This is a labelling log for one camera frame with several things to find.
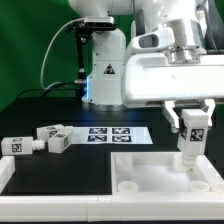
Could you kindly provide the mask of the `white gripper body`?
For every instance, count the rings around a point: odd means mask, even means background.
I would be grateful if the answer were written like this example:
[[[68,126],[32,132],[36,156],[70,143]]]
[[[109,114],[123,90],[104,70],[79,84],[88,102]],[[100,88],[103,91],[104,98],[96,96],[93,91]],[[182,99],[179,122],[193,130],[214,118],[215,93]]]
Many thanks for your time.
[[[163,53],[136,54],[125,65],[121,81],[128,108],[195,105],[204,99],[224,103],[224,55],[205,55],[199,64],[169,64]]]

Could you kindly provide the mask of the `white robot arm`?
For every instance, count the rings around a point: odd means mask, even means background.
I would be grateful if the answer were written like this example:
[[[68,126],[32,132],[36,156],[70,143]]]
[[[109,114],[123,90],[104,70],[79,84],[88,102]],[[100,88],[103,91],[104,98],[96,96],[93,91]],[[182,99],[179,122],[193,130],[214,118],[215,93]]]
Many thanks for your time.
[[[160,107],[180,129],[176,107],[198,105],[212,125],[224,103],[224,24],[214,0],[68,0],[93,34],[93,70],[82,97],[98,110]]]

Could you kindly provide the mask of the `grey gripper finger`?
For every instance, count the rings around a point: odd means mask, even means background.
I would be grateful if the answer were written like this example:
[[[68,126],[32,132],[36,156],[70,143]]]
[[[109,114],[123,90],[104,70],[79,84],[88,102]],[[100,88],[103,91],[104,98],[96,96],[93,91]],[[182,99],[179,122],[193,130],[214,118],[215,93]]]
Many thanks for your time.
[[[213,126],[212,115],[216,107],[215,100],[204,99],[200,102],[200,107],[208,115],[208,127],[211,128]]]
[[[175,102],[174,101],[165,101],[162,105],[162,113],[165,118],[169,121],[171,125],[171,131],[173,133],[178,133],[180,130],[179,117],[174,111]]]

